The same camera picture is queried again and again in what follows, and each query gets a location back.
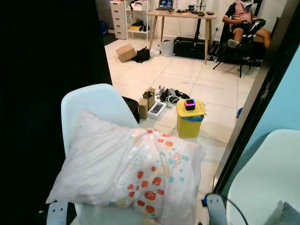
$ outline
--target wooden desk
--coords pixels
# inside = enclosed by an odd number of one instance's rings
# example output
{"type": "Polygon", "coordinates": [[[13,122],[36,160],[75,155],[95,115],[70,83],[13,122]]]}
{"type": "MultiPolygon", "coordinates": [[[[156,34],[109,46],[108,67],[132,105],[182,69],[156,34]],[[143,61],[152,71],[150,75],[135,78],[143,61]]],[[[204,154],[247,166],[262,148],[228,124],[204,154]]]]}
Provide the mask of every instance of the wooden desk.
{"type": "Polygon", "coordinates": [[[155,28],[156,28],[156,23],[158,21],[158,17],[161,16],[161,33],[160,33],[160,41],[163,40],[163,33],[164,33],[164,23],[165,23],[165,17],[177,17],[177,18],[191,18],[191,19],[205,19],[205,64],[207,64],[207,56],[208,56],[208,48],[211,45],[212,39],[211,39],[211,20],[214,20],[218,17],[218,14],[215,12],[214,15],[207,15],[205,16],[198,16],[197,14],[188,14],[184,15],[183,13],[176,13],[172,12],[169,13],[168,11],[163,11],[163,10],[154,10],[147,15],[154,16],[154,24],[153,24],[153,32],[150,40],[150,46],[149,50],[151,50],[152,43],[153,43],[153,38],[155,35],[155,28]]]}

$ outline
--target container lid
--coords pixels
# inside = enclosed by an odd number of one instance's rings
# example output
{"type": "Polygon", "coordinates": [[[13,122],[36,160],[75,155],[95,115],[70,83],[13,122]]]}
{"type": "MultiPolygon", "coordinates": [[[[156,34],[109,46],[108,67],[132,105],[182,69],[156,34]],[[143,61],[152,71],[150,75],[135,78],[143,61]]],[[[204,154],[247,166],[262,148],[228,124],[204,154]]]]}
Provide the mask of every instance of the container lid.
{"type": "Polygon", "coordinates": [[[204,106],[199,99],[196,99],[194,110],[186,110],[184,102],[184,100],[177,102],[177,113],[180,117],[203,116],[205,114],[204,106]]]}

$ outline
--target laptop screen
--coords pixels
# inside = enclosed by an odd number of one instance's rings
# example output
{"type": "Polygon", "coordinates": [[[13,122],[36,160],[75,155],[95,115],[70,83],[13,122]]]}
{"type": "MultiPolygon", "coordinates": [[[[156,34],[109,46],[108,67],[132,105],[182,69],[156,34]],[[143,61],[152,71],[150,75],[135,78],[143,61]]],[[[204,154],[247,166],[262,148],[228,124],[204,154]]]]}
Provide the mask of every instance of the laptop screen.
{"type": "Polygon", "coordinates": [[[173,0],[160,0],[159,7],[173,8],[173,0]]]}

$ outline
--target shirt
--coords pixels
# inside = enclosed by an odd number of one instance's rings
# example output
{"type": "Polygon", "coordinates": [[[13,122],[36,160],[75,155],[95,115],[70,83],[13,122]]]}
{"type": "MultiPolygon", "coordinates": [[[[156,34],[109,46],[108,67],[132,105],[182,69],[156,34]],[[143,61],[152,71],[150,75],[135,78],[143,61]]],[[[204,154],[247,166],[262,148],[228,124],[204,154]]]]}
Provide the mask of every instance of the shirt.
{"type": "Polygon", "coordinates": [[[231,16],[234,20],[239,20],[244,17],[248,23],[251,23],[251,8],[244,8],[240,1],[237,0],[229,7],[225,16],[231,16]]]}

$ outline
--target shorts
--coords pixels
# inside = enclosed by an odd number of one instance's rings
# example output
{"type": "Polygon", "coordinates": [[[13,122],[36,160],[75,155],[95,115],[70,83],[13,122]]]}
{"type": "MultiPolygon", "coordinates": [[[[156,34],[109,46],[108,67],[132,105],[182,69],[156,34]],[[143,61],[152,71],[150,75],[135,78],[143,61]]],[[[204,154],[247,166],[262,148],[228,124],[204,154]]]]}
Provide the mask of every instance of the shorts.
{"type": "Polygon", "coordinates": [[[246,23],[246,24],[234,24],[231,28],[232,32],[236,29],[236,28],[242,28],[244,30],[244,34],[249,34],[250,33],[250,29],[251,29],[252,24],[251,23],[246,23]]]}

